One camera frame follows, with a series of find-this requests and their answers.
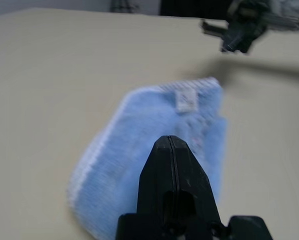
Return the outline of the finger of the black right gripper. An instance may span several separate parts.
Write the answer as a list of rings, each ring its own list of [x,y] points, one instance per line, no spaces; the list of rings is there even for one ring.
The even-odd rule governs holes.
[[[226,32],[226,28],[208,24],[203,21],[201,24],[203,33],[210,36],[223,36]]]

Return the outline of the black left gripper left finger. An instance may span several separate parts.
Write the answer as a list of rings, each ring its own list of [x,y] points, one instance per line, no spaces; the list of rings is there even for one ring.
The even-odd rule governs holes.
[[[166,195],[174,190],[169,136],[161,136],[154,143],[139,177],[136,213],[164,217]]]

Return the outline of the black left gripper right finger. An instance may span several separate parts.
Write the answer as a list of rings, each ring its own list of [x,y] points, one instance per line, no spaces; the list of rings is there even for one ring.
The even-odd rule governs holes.
[[[177,216],[197,216],[205,221],[217,221],[216,206],[209,178],[188,144],[177,136],[169,137],[174,160],[177,186]]]

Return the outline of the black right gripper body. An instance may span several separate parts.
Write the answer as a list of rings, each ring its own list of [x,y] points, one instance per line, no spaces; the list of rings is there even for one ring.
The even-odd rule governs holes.
[[[248,53],[252,43],[268,30],[263,20],[267,12],[267,0],[234,0],[227,11],[221,51]]]

